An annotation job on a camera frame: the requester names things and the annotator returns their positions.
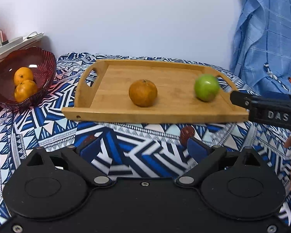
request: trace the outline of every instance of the white lettering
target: white lettering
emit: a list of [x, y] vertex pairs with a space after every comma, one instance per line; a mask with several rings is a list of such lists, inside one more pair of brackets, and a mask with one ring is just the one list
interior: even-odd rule
[[289, 119], [289, 115], [286, 114], [286, 113], [284, 113], [284, 114], [283, 114], [283, 120], [284, 120], [284, 121], [288, 121], [288, 119]]
[[269, 112], [268, 112], [268, 118], [272, 119], [273, 117], [274, 117], [274, 113], [271, 112], [271, 111], [269, 111]]
[[275, 119], [281, 120], [279, 112], [277, 112]]

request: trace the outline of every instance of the patterned tablecloth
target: patterned tablecloth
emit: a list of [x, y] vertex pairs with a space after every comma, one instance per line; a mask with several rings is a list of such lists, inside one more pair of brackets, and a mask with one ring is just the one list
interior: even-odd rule
[[[90, 134], [100, 139], [100, 148], [83, 153], [92, 163], [112, 179], [130, 177], [177, 177], [195, 161], [179, 143], [180, 129], [187, 124], [122, 124], [75, 122], [67, 120], [61, 108], [74, 105], [76, 85], [83, 71], [98, 59], [143, 59], [192, 63], [211, 66], [230, 78], [243, 92], [255, 94], [238, 77], [220, 67], [165, 58], [123, 57], [70, 53], [57, 60], [57, 73], [49, 94], [35, 108], [0, 113], [0, 225], [10, 216], [2, 199], [2, 189], [11, 175], [35, 146], [53, 151], [70, 144], [78, 146]], [[87, 78], [92, 85], [94, 71]], [[224, 90], [229, 86], [221, 79]], [[251, 122], [192, 125], [195, 137], [207, 145], [224, 145], [230, 150], [254, 146], [258, 153], [273, 166], [279, 179], [289, 187], [291, 148], [283, 148], [290, 132], [273, 126]], [[279, 218], [291, 224], [291, 193], [283, 204]]]

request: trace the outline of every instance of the wooden tray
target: wooden tray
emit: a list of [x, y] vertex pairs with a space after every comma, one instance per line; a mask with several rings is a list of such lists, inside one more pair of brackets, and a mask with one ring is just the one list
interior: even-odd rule
[[[85, 79], [94, 70], [98, 74], [92, 87]], [[230, 102], [230, 94], [220, 89], [210, 103], [195, 97], [194, 83], [200, 74], [224, 79], [232, 90], [236, 86], [224, 74], [207, 66], [146, 61], [100, 60], [80, 78], [74, 106], [63, 108], [75, 121], [113, 123], [227, 123], [248, 120], [245, 109]], [[153, 106], [143, 108], [128, 96], [130, 85], [139, 79], [152, 81], [158, 90]]]

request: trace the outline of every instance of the red ball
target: red ball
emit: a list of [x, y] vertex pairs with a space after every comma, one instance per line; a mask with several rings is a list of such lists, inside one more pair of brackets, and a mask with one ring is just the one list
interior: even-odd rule
[[184, 127], [180, 131], [180, 143], [181, 143], [181, 145], [186, 148], [187, 140], [190, 137], [194, 137], [194, 134], [195, 134], [195, 129], [192, 126]]

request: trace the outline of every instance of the blue and white fabric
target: blue and white fabric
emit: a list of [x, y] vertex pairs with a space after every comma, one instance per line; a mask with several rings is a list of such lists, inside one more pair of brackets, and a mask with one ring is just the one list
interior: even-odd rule
[[[179, 143], [180, 130], [187, 124], [78, 123], [64, 117], [61, 108], [74, 105], [81, 74], [99, 59], [143, 59], [211, 66], [227, 75], [240, 91], [255, 94], [233, 73], [204, 63], [88, 53], [59, 57], [54, 83], [38, 107], [0, 113], [0, 225], [10, 216], [2, 199], [2, 190], [35, 146], [44, 146], [50, 152], [70, 144], [78, 146], [87, 136], [94, 134], [98, 137], [98, 146], [83, 150], [81, 156], [112, 179], [119, 176], [177, 177], [196, 164]], [[91, 85], [96, 76], [94, 71], [91, 72], [87, 83]], [[219, 79], [219, 82], [224, 90], [229, 90], [225, 81]], [[209, 146], [219, 144], [236, 151], [244, 146], [254, 146], [268, 165], [274, 167], [284, 186], [289, 187], [291, 149], [283, 148], [289, 131], [251, 122], [192, 126], [195, 137]], [[291, 194], [278, 216], [284, 223], [291, 224]]]
[[244, 0], [230, 70], [257, 93], [291, 94], [291, 0]]

